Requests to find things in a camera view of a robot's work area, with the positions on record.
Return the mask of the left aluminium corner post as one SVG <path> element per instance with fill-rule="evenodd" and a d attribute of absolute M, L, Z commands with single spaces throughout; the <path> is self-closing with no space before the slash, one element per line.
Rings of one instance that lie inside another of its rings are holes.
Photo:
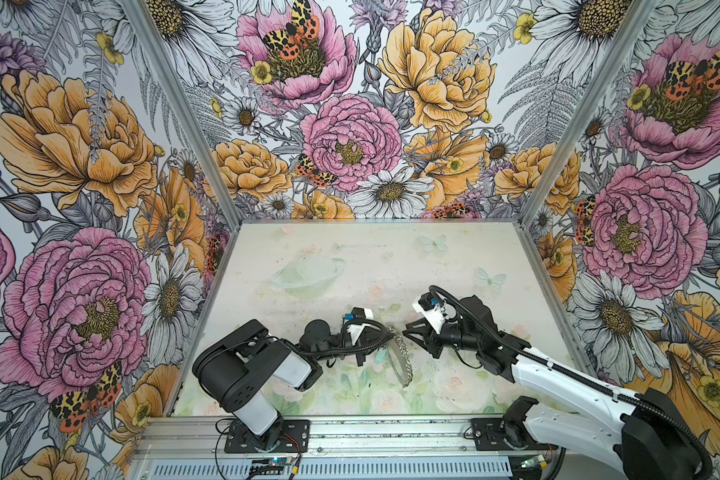
<path fill-rule="evenodd" d="M 242 225 L 242 219 L 213 159 L 211 147 L 185 95 L 181 79 L 173 68 L 168 51 L 159 38 L 159 32 L 149 14 L 146 3 L 144 1 L 126 1 L 123 8 L 140 45 L 149 58 L 154 77 L 163 88 L 188 142 L 207 176 L 221 211 L 232 231 L 237 233 Z"/>

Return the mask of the aluminium corner post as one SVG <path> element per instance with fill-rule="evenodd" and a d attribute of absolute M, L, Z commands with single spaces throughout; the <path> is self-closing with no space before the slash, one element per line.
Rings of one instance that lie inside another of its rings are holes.
<path fill-rule="evenodd" d="M 655 5 L 656 1 L 633 1 L 631 3 L 622 25 L 616 32 L 613 43 L 605 52 L 602 65 L 594 69 L 590 84 L 557 143 L 550 163 L 522 210 L 522 215 L 518 220 L 521 227 L 527 227 L 530 224 L 536 212 L 551 193 L 552 187 L 568 163 L 597 101 L 605 94 L 608 85 L 614 80 L 620 66 L 632 51 L 638 35 L 647 25 Z"/>
<path fill-rule="evenodd" d="M 159 32 L 149 14 L 146 3 L 144 1 L 126 1 L 123 8 L 140 45 L 149 58 L 154 77 L 163 88 L 188 142 L 207 176 L 221 211 L 232 231 L 237 233 L 242 225 L 242 219 L 213 159 L 211 147 L 185 95 L 181 79 L 173 68 L 168 51 L 159 38 Z"/>

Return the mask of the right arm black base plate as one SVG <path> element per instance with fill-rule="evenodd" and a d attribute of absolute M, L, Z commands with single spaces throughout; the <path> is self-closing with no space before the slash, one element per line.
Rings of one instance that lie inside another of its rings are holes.
<path fill-rule="evenodd" d="M 472 418 L 462 437 L 472 441 L 477 451 L 542 451 L 557 453 L 559 447 L 538 443 L 522 425 L 505 425 L 501 417 Z"/>

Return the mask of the right aluminium corner post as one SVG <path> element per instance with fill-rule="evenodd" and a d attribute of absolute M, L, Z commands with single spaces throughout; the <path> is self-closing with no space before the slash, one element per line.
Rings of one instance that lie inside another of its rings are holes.
<path fill-rule="evenodd" d="M 550 163 L 522 210 L 522 215 L 518 220 L 521 227 L 527 227 L 530 224 L 536 212 L 551 193 L 552 187 L 568 163 L 597 101 L 605 94 L 608 85 L 614 80 L 620 66 L 632 51 L 638 35 L 647 25 L 655 5 L 656 1 L 633 1 L 631 3 L 622 25 L 616 32 L 613 43 L 605 52 L 602 65 L 594 69 L 590 84 L 557 143 Z"/>

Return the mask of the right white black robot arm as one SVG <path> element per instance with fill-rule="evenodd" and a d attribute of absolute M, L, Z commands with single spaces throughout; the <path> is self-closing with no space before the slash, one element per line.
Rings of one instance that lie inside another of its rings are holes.
<path fill-rule="evenodd" d="M 432 285 L 415 299 L 417 319 L 403 334 L 432 357 L 474 353 L 480 369 L 563 405 L 520 396 L 502 417 L 508 444 L 551 444 L 619 470 L 629 479 L 708 479 L 713 462 L 673 401 L 571 369 L 529 342 L 498 329 L 476 296 L 458 299 Z"/>

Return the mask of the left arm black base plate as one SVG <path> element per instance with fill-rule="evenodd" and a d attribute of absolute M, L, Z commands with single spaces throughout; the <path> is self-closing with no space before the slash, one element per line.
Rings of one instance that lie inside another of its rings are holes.
<path fill-rule="evenodd" d="M 255 435 L 240 420 L 233 420 L 223 435 L 227 454 L 305 453 L 311 422 L 280 419 L 261 435 Z"/>

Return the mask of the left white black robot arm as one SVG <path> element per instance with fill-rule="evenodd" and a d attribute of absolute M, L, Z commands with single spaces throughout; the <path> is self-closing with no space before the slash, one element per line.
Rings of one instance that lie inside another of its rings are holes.
<path fill-rule="evenodd" d="M 201 390 L 244 427 L 260 450 L 270 450 L 283 434 L 283 417 L 261 393 L 272 378 L 305 391 L 323 373 L 322 361 L 366 357 L 394 339 L 392 331 L 356 308 L 332 332 L 322 319 L 310 321 L 299 341 L 272 335 L 252 319 L 202 351 L 191 372 Z"/>

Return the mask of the aluminium front rail frame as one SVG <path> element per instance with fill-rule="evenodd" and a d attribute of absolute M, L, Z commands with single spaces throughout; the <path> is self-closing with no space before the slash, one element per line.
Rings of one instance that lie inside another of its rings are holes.
<path fill-rule="evenodd" d="M 622 479 L 571 450 L 486 451 L 462 437 L 472 418 L 497 415 L 302 416 L 305 453 L 227 454 L 226 417 L 157 419 L 144 432 L 129 479 Z"/>

